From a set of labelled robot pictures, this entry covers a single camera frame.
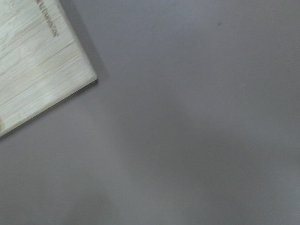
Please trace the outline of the wooden cutting board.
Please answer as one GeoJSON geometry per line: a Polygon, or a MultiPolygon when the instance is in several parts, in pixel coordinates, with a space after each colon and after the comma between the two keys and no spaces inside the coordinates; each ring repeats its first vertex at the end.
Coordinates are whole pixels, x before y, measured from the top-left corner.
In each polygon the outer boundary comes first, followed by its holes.
{"type": "Polygon", "coordinates": [[[1,1],[1,135],[96,79],[58,0],[1,1]]]}

